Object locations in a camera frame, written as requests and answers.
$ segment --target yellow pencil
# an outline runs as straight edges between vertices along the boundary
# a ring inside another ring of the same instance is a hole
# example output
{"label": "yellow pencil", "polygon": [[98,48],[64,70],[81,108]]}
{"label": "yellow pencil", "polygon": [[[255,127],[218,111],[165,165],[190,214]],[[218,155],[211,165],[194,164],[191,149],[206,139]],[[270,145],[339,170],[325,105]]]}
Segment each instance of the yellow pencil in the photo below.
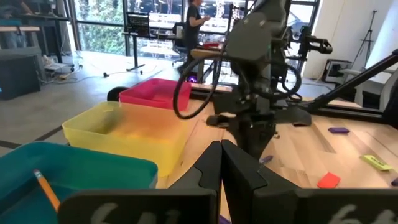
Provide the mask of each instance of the yellow pencil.
{"label": "yellow pencil", "polygon": [[58,200],[57,196],[55,195],[54,191],[52,190],[50,184],[44,178],[43,174],[38,170],[33,170],[37,181],[39,182],[41,188],[43,189],[45,195],[50,200],[52,206],[54,207],[55,211],[58,211],[58,207],[60,206],[60,201]]}

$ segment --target concrete floor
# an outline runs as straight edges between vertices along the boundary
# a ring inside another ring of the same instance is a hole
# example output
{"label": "concrete floor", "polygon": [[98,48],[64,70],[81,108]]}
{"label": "concrete floor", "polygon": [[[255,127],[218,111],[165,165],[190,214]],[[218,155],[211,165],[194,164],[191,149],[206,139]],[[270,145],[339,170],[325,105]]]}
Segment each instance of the concrete floor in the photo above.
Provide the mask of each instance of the concrete floor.
{"label": "concrete floor", "polygon": [[[82,52],[80,55],[82,58],[73,59],[75,65],[83,65],[82,70],[72,75],[78,82],[63,85],[51,83],[43,86],[40,92],[0,101],[0,156],[18,144],[36,139],[67,143],[59,129],[60,125],[95,104],[106,101],[108,91],[116,86],[133,86],[154,77],[178,78],[170,61],[140,58],[139,63],[147,64],[140,69],[141,75],[139,70],[124,72],[132,66],[131,57],[93,52]],[[110,77],[103,78],[103,72],[110,73]],[[228,81],[228,77],[221,78],[224,82]],[[315,86],[317,83],[311,80],[305,80],[304,83],[307,84],[300,89],[303,96],[315,97],[330,91],[328,87]],[[56,128],[53,135],[43,136]]]}

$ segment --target plastic bin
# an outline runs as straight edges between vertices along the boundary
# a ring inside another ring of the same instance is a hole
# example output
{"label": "plastic bin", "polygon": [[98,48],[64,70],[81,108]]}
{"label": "plastic bin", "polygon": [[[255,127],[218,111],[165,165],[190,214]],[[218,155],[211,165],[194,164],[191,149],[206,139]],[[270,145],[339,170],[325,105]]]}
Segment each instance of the plastic bin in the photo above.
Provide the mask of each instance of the plastic bin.
{"label": "plastic bin", "polygon": [[[153,78],[124,90],[119,94],[120,102],[156,108],[173,109],[173,93],[176,81]],[[187,109],[191,84],[184,82],[178,95],[178,109]]]}
{"label": "plastic bin", "polygon": [[104,102],[66,121],[65,137],[72,146],[147,159],[159,176],[169,175],[187,140],[187,121],[172,110]]}
{"label": "plastic bin", "polygon": [[26,144],[0,158],[0,223],[57,223],[34,169],[61,202],[79,190],[152,188],[157,174],[151,161],[47,142]]}

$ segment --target green foliage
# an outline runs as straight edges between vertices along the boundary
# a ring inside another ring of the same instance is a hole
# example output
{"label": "green foliage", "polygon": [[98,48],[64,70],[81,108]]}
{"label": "green foliage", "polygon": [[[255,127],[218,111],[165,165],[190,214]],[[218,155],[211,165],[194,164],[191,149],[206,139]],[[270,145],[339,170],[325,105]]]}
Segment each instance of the green foliage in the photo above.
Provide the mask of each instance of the green foliage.
{"label": "green foliage", "polygon": [[[110,22],[123,24],[123,7],[117,1],[115,8],[113,0],[90,1],[78,0],[78,18],[83,21]],[[123,27],[101,26],[92,24],[79,24],[81,47],[83,50],[124,54],[124,36],[121,34]]]}

